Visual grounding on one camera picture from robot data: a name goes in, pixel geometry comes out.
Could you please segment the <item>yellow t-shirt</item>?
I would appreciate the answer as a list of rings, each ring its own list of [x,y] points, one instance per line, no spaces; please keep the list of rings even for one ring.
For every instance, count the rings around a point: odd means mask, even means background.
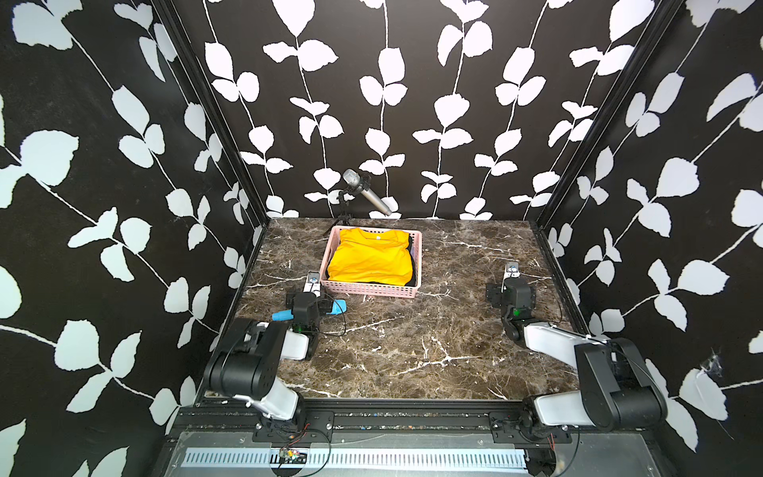
[[[341,230],[327,276],[329,280],[347,283],[411,286],[414,280],[411,235],[398,230],[383,233]]]

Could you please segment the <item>black t-shirt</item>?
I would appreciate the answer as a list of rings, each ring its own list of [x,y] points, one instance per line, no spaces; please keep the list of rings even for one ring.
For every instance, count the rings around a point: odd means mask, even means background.
[[[355,270],[357,282],[411,286],[412,260],[408,235],[370,240],[359,246],[360,263]]]

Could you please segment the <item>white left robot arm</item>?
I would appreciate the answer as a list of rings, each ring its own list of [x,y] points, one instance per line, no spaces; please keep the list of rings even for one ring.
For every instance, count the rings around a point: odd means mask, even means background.
[[[241,401],[275,425],[303,429],[304,397],[277,377],[279,365],[310,360],[321,320],[346,311],[342,299],[321,292],[290,292],[286,308],[268,321],[232,320],[205,369],[204,390]]]

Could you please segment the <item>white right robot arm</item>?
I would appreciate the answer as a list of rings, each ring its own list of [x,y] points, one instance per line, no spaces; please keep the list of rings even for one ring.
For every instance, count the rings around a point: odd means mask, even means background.
[[[562,427],[651,429],[667,420],[667,399],[633,342],[582,335],[534,317],[536,292],[517,273],[488,283],[486,299],[501,312],[508,338],[577,375],[576,391],[524,400],[518,423],[524,437],[542,439]]]

